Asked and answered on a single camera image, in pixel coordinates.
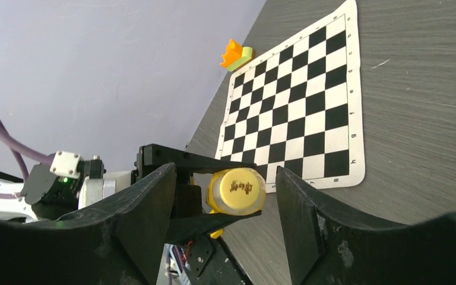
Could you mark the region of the yellow bottle cap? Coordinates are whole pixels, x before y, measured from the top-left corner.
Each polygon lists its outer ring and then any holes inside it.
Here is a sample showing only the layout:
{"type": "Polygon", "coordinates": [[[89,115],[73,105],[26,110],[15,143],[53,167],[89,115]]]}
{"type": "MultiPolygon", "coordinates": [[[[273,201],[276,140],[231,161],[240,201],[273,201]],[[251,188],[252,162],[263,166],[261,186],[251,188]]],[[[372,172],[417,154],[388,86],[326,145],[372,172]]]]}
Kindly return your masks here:
{"type": "Polygon", "coordinates": [[[262,210],[266,196],[265,181],[254,169],[231,169],[220,181],[219,194],[230,214],[252,214],[262,210]]]}

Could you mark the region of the yellow juice bottle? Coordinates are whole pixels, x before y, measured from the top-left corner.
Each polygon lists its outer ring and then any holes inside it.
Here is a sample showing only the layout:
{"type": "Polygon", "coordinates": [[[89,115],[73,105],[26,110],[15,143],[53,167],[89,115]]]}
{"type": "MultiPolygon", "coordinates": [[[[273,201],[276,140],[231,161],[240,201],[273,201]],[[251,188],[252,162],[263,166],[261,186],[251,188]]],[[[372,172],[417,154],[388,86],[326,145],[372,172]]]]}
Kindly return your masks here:
{"type": "Polygon", "coordinates": [[[226,169],[213,174],[207,188],[211,214],[246,216],[262,210],[266,197],[264,178],[247,167],[226,169]]]}

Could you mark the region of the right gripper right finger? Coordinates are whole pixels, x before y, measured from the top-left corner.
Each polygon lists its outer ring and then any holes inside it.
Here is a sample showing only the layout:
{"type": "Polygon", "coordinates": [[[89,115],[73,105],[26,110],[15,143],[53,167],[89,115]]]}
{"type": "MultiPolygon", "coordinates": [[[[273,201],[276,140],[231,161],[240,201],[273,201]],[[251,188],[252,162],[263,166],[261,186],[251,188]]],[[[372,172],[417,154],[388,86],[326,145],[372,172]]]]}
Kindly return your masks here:
{"type": "Polygon", "coordinates": [[[456,284],[456,212],[413,225],[376,217],[279,167],[293,284],[456,284]]]}

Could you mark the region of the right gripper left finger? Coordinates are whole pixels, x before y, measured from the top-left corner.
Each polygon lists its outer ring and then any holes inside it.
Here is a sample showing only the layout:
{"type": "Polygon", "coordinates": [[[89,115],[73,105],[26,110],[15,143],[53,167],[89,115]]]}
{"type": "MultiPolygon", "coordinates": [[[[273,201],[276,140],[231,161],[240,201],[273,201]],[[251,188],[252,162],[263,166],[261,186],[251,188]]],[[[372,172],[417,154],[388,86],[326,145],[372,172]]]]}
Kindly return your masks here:
{"type": "Polygon", "coordinates": [[[168,163],[57,220],[0,220],[0,284],[155,284],[175,179],[168,163]]]}

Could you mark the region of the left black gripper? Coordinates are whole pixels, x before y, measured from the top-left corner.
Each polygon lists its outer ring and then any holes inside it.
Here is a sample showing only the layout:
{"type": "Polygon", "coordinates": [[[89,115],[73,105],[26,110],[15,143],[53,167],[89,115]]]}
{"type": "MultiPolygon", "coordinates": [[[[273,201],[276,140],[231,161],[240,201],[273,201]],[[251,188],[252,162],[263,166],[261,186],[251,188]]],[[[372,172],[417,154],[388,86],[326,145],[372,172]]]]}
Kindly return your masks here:
{"type": "Polygon", "coordinates": [[[135,170],[131,171],[131,188],[142,193],[135,200],[133,211],[139,220],[170,220],[167,243],[183,245],[197,236],[217,230],[251,217],[223,213],[202,214],[201,188],[191,182],[190,173],[213,174],[238,167],[256,168],[255,163],[218,160],[158,144],[139,148],[135,170]],[[176,169],[158,169],[174,163],[176,169]]]}

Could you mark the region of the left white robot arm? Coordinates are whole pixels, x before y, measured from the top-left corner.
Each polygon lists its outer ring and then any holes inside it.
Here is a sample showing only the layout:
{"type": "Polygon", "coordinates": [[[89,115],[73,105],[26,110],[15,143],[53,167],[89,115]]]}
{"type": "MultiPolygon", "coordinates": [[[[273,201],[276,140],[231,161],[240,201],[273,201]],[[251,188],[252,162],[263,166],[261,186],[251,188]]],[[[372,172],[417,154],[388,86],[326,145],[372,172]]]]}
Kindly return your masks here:
{"type": "Polygon", "coordinates": [[[59,151],[53,164],[35,165],[26,179],[0,172],[0,219],[57,219],[132,186],[166,163],[177,171],[168,244],[183,245],[201,235],[216,239],[226,226],[260,215],[265,181],[254,163],[149,144],[140,147],[134,170],[107,172],[98,158],[59,151]]]}

